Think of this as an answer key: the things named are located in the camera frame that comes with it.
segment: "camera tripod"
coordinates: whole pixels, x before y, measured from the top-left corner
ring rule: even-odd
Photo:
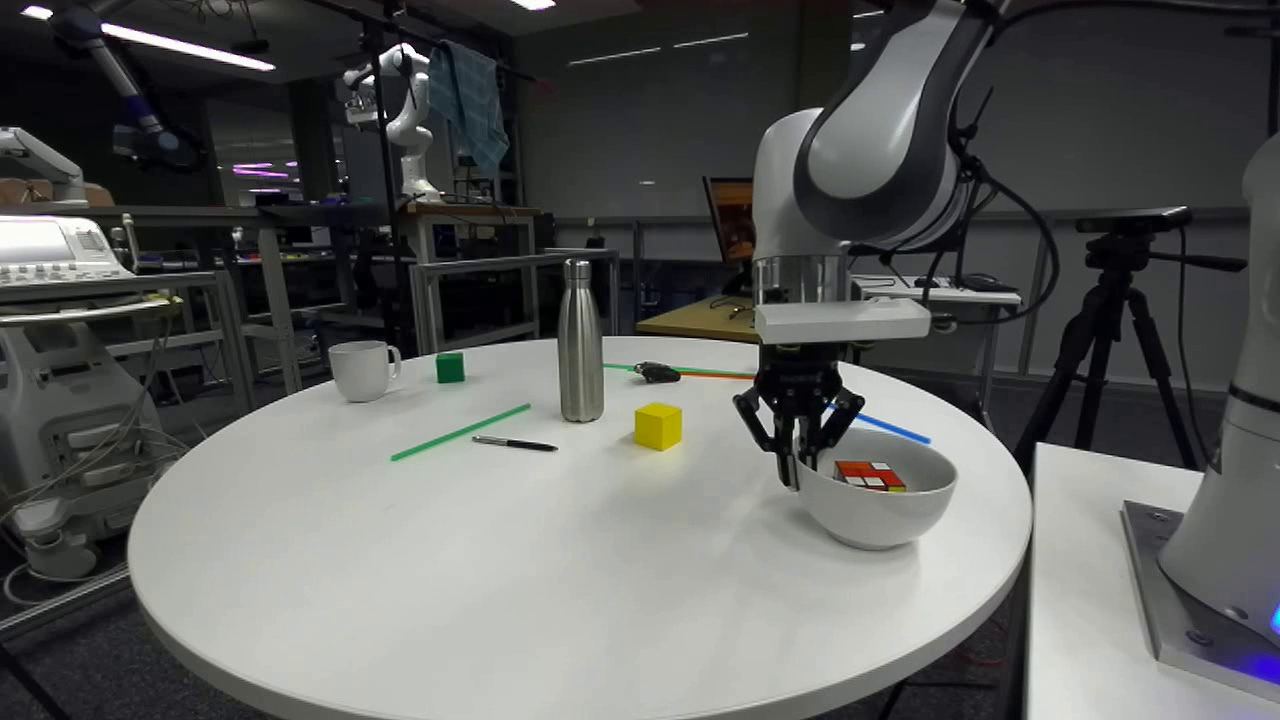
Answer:
[[[1173,397],[1173,384],[1168,384],[1168,376],[1173,376],[1168,352],[1161,345],[1147,296],[1141,289],[1131,289],[1131,277],[1144,271],[1153,259],[1178,259],[1178,263],[1219,270],[1219,271],[1240,271],[1243,259],[1153,252],[1154,228],[1178,228],[1178,224],[1115,222],[1102,228],[1107,228],[1107,237],[1088,244],[1088,270],[1099,270],[1099,280],[1083,296],[1083,308],[1063,328],[1063,341],[1058,341],[1058,352],[1053,364],[1053,380],[1046,380],[1024,435],[1017,441],[1017,461],[1024,470],[1030,470],[1037,445],[1053,431],[1053,424],[1075,384],[1083,356],[1088,356],[1088,384],[1083,384],[1083,403],[1081,403],[1081,422],[1075,422],[1075,447],[1091,445],[1097,411],[1099,411],[1099,400],[1107,389],[1113,345],[1119,345],[1119,323],[1125,323],[1125,308],[1129,308],[1147,376],[1161,389],[1161,403],[1162,403],[1162,422],[1173,428],[1176,453],[1189,470],[1194,470],[1200,453],[1192,447],[1189,424],[1185,424],[1176,397]]]

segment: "ceiling light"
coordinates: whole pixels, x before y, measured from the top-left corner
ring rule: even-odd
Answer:
[[[616,62],[657,57],[657,52],[662,52],[662,50],[649,46],[649,50],[629,50],[629,52],[581,57],[581,62],[569,62],[569,67],[616,65]]]
[[[42,19],[53,19],[53,7],[28,4],[24,16],[42,23]],[[235,52],[188,46],[188,41],[175,41],[175,36],[123,29],[123,23],[104,23],[104,36],[114,36],[114,41],[123,41],[123,46],[145,46],[145,50],[175,52],[175,57],[195,57],[195,62],[206,62],[206,65],[233,65],[233,67],[247,67],[247,74],[274,74],[274,65],[264,65],[264,62],[257,62],[257,57],[235,57]]]
[[[679,41],[670,50],[707,50],[707,46],[741,46],[747,41],[753,34],[729,34],[729,36],[697,36],[697,41]]]

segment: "yellow cube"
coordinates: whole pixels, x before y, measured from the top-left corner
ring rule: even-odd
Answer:
[[[662,453],[677,447],[683,435],[683,411],[677,403],[643,403],[635,410],[633,441],[638,447]]]

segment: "floor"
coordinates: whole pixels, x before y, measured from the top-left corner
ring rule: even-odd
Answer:
[[[1008,380],[995,389],[990,428],[1003,441],[1017,441],[1018,424],[1037,410],[1037,384]],[[1054,441],[1066,441],[1075,410],[1063,410]],[[1097,447],[1141,456],[1141,461],[1176,461],[1162,411],[1153,393],[1113,389],[1099,422]],[[829,713],[825,720],[1008,720],[1018,716],[1018,623],[1024,599],[1013,599],[959,646],[946,662],[922,676],[858,699],[850,709]],[[261,713],[223,699],[188,676],[145,629],[126,598],[78,607],[32,636],[8,646],[8,654],[62,705],[76,720],[251,720]],[[0,674],[0,716],[4,720],[41,720],[41,705]]]

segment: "green stick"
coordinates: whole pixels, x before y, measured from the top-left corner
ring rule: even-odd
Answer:
[[[492,428],[492,424],[498,424],[498,422],[513,422],[513,415],[527,411],[527,410],[532,410],[532,403],[515,403],[515,410],[497,411],[497,415],[486,415],[486,422],[480,422],[480,424],[468,424],[468,428],[457,428],[457,431],[419,441],[419,445],[397,453],[392,465],[411,461],[411,456],[419,456],[419,453],[427,453],[427,447],[452,445],[452,441],[459,441],[459,435],[474,435],[474,431],[484,431],[484,428]]]

